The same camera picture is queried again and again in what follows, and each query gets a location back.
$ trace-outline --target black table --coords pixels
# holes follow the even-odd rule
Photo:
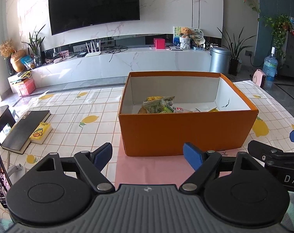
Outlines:
[[[9,106],[5,105],[0,107],[0,132],[7,124],[12,128],[15,124],[15,120],[9,110]]]

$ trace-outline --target television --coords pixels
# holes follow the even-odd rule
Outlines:
[[[52,35],[85,26],[140,20],[140,0],[49,0]]]

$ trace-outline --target pink fan heater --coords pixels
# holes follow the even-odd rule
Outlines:
[[[266,81],[267,81],[266,74],[262,70],[257,69],[257,71],[254,73],[254,76],[253,76],[253,82],[256,85],[260,86],[262,89],[264,89],[266,85]]]

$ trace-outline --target white marble wall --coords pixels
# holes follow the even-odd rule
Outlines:
[[[36,28],[45,36],[43,50],[79,41],[133,34],[172,33],[174,26],[200,27],[205,35],[221,37],[223,0],[140,0],[140,20],[106,23],[51,35],[48,0],[6,0],[9,38],[18,48]]]
[[[222,37],[224,0],[199,0],[199,27],[204,35]]]

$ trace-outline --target dried flower arrangement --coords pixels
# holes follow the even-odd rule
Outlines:
[[[4,58],[10,57],[15,52],[13,40],[6,40],[0,45],[0,55]]]

